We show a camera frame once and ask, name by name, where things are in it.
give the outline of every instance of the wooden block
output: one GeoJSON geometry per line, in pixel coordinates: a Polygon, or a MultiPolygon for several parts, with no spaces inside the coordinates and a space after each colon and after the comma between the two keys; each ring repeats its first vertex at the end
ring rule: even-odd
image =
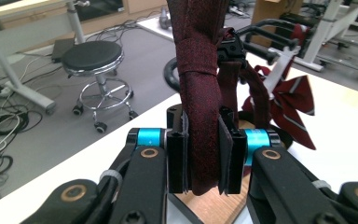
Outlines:
{"type": "Polygon", "coordinates": [[[214,188],[201,196],[191,192],[176,196],[204,223],[232,223],[246,205],[249,179],[247,175],[242,180],[241,194],[220,195],[219,190],[214,188]]]}

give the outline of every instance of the table leg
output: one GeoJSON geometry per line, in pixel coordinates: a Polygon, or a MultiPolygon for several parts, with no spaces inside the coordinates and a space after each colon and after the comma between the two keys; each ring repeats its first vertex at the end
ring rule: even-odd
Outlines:
{"type": "Polygon", "coordinates": [[[41,106],[45,109],[47,114],[51,114],[55,107],[55,102],[47,98],[46,96],[40,94],[37,91],[29,89],[28,87],[21,84],[17,74],[14,72],[10,63],[7,61],[7,57],[0,50],[0,65],[4,72],[6,73],[9,82],[6,85],[11,88],[14,92],[20,94],[24,98],[29,99],[36,105],[41,106]]]}
{"type": "Polygon", "coordinates": [[[80,44],[86,42],[74,3],[67,2],[66,6],[68,7],[69,21],[71,22],[72,29],[75,31],[77,42],[80,44]]]}

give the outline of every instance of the power strip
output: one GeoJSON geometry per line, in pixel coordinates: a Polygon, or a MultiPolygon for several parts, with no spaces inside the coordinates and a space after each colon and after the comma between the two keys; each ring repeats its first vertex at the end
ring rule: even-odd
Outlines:
{"type": "Polygon", "coordinates": [[[0,91],[0,98],[6,98],[12,93],[12,90],[9,87],[4,87],[0,91]]]}

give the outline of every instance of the bolt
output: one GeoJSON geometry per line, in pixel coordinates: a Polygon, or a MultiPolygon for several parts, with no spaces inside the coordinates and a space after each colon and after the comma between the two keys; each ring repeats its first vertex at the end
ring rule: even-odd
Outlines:
{"type": "Polygon", "coordinates": [[[316,224],[338,224],[339,221],[331,213],[321,213],[315,218],[316,224]]]}
{"type": "Polygon", "coordinates": [[[75,197],[79,195],[82,192],[81,188],[74,188],[68,191],[67,195],[68,197],[75,197]]]}
{"type": "Polygon", "coordinates": [[[179,133],[179,132],[174,132],[174,133],[172,133],[172,136],[173,137],[180,137],[180,136],[182,136],[182,134],[179,133]]]}
{"type": "Polygon", "coordinates": [[[130,211],[126,216],[123,217],[122,224],[144,224],[145,218],[139,211],[130,211]]]}

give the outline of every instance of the dark red fabric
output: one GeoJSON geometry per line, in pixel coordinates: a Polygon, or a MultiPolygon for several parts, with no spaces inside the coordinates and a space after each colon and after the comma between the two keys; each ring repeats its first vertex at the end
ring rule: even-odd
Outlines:
{"type": "Polygon", "coordinates": [[[228,0],[168,0],[176,45],[182,106],[189,120],[192,191],[201,195],[220,176],[218,116],[222,105],[216,78],[218,32],[228,0]]]}
{"type": "MultiPolygon", "coordinates": [[[[269,74],[267,67],[261,67],[264,75],[269,74]]],[[[296,77],[287,81],[280,81],[272,92],[274,99],[270,101],[270,113],[272,119],[283,130],[290,133],[299,144],[315,149],[310,136],[297,110],[314,115],[314,104],[310,84],[306,76],[296,77]]],[[[242,106],[243,111],[253,112],[250,97],[242,106]]]]}
{"type": "Polygon", "coordinates": [[[269,128],[269,93],[254,68],[248,64],[246,69],[241,69],[240,76],[245,78],[249,85],[249,92],[253,98],[254,126],[257,129],[269,128]]]}
{"type": "Polygon", "coordinates": [[[238,128],[237,84],[240,63],[220,63],[217,81],[222,92],[223,105],[234,112],[234,123],[238,128]]]}

